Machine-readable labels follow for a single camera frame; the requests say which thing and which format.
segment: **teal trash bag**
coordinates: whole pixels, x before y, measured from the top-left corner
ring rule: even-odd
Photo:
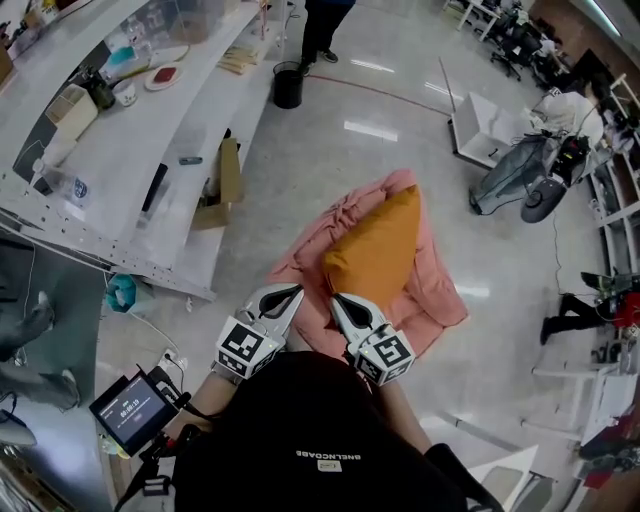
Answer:
[[[116,274],[107,285],[107,304],[117,313],[135,313],[148,309],[153,299],[149,286],[128,274]]]

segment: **white cup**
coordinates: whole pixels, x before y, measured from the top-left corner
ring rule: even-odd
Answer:
[[[136,96],[136,85],[130,78],[123,80],[113,88],[113,95],[123,107],[133,105],[138,99]]]

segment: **pillow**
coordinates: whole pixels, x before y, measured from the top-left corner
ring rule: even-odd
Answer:
[[[387,199],[329,249],[324,275],[333,293],[352,293],[386,308],[409,280],[420,224],[416,185]]]

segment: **trash bin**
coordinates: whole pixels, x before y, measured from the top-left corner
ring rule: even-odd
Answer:
[[[280,108],[296,108],[302,103],[304,77],[298,62],[281,62],[273,68],[273,102]]]
[[[128,274],[116,274],[107,285],[107,304],[117,313],[138,313],[153,306],[153,290]]]

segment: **red clothing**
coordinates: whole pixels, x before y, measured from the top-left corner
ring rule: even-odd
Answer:
[[[640,325],[640,293],[627,294],[613,320],[616,327],[631,327],[635,323]]]

